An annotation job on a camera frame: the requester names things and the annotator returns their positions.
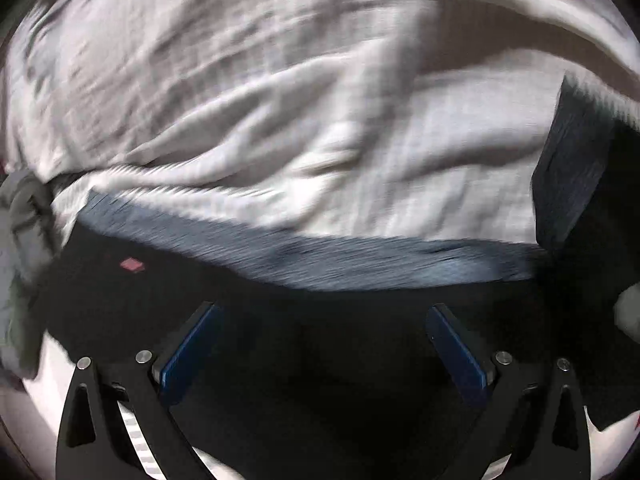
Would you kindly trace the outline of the black garment with patterned lining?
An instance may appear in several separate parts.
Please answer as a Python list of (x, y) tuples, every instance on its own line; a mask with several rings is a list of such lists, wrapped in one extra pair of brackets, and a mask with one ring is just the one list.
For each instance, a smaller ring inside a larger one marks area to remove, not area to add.
[(638, 411), (614, 323), (639, 279), (639, 107), (575, 81), (533, 174), (534, 244), (303, 237), (90, 198), (39, 298), (76, 363), (160, 353), (206, 302), (220, 337), (170, 414), (247, 479), (443, 479), (482, 410), (425, 333), (443, 304), (491, 351), (567, 359), (590, 426)]

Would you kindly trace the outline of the grey padded jacket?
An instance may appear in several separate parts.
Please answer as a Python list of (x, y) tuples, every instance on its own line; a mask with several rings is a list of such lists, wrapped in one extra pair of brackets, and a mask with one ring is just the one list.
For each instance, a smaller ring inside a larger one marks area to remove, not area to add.
[(58, 253), (50, 190), (31, 171), (1, 183), (1, 376), (35, 378), (43, 328), (32, 312)]

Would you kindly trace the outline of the grey striped bed sheet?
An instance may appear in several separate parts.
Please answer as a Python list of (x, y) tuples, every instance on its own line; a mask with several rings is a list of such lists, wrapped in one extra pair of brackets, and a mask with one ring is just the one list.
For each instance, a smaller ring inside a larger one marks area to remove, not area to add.
[(530, 243), (565, 76), (639, 93), (611, 0), (36, 0), (1, 156), (90, 192), (319, 236)]

